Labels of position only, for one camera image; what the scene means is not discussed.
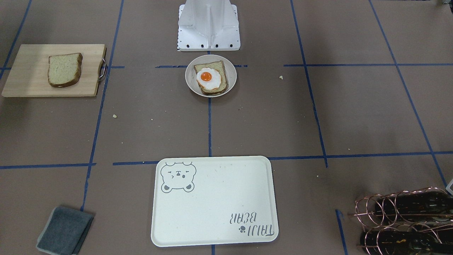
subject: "wooden cutting board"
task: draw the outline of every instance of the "wooden cutting board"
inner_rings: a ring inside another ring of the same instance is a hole
[[[82,53],[79,82],[66,88],[48,83],[49,56]],[[92,97],[97,94],[105,44],[22,44],[11,68],[4,97]]]

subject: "egg white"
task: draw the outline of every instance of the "egg white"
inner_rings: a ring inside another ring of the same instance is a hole
[[[212,75],[212,78],[210,81],[203,81],[201,79],[201,74],[204,72],[208,72]],[[198,84],[200,86],[202,86],[204,89],[214,90],[214,89],[218,89],[220,87],[222,78],[217,70],[211,69],[208,67],[204,67],[197,73],[197,81],[198,81]]]

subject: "toast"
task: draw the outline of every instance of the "toast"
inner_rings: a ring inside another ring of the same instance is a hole
[[[201,92],[203,94],[205,94],[205,95],[216,95],[216,94],[220,94],[220,93],[225,92],[228,89],[228,80],[227,80],[227,75],[225,73],[225,65],[224,65],[223,61],[220,60],[220,61],[212,62],[212,63],[209,63],[209,64],[196,64],[196,65],[193,66],[193,68],[195,69],[195,73],[196,74],[198,72],[200,72],[200,70],[202,68],[204,68],[204,67],[211,68],[211,69],[214,69],[214,70],[218,71],[219,74],[220,74],[221,82],[220,82],[219,88],[217,88],[217,89],[205,89],[197,81],[198,86],[201,89]]]
[[[48,82],[54,88],[65,88],[76,84],[82,74],[81,53],[49,57]]]

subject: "cutting board handle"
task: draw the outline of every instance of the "cutting board handle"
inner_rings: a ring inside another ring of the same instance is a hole
[[[106,74],[107,74],[107,63],[106,63],[106,59],[105,58],[102,58],[102,61],[104,62],[104,64],[102,64],[104,66],[104,72],[102,73],[101,76],[99,76],[99,78],[97,79],[98,82],[101,82],[103,79],[105,79],[106,77]]]

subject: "white bowl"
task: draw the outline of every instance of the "white bowl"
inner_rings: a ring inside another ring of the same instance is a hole
[[[217,62],[223,60],[223,64],[225,65],[225,75],[226,79],[228,80],[228,88],[225,90],[225,92],[218,94],[218,95],[205,95],[201,92],[200,86],[197,83],[197,73],[195,72],[195,69],[193,68],[194,65],[196,64],[208,64],[212,62]],[[196,94],[206,97],[206,98],[216,98],[220,97],[222,95],[225,95],[230,91],[233,87],[234,84],[236,83],[237,79],[237,73],[236,69],[234,68],[234,65],[227,60],[226,58],[218,55],[203,55],[199,56],[198,58],[192,60],[190,64],[186,68],[186,82],[189,88],[194,91]]]

